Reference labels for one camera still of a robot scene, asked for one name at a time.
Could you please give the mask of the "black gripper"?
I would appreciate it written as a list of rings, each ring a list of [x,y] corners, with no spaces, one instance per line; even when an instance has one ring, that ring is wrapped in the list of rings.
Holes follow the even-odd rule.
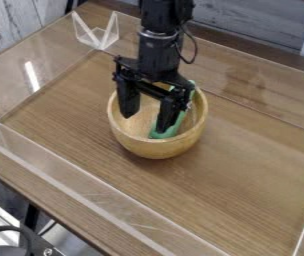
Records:
[[[114,58],[115,70],[113,81],[117,83],[117,97],[121,115],[125,118],[133,116],[139,110],[139,94],[145,94],[157,100],[161,90],[167,90],[173,84],[186,88],[183,76],[174,70],[147,74],[138,70],[138,61],[117,56]],[[157,115],[155,131],[163,133],[174,125],[181,111],[179,103],[171,97],[161,100]]]

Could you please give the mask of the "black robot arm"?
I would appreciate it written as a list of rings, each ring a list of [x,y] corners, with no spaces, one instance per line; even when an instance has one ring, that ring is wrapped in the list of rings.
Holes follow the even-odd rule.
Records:
[[[179,113],[190,102],[194,84],[178,73],[182,38],[187,34],[193,0],[138,0],[141,30],[138,31],[137,58],[114,57],[119,112],[130,118],[139,110],[139,95],[159,101],[154,132],[165,133],[175,124]]]

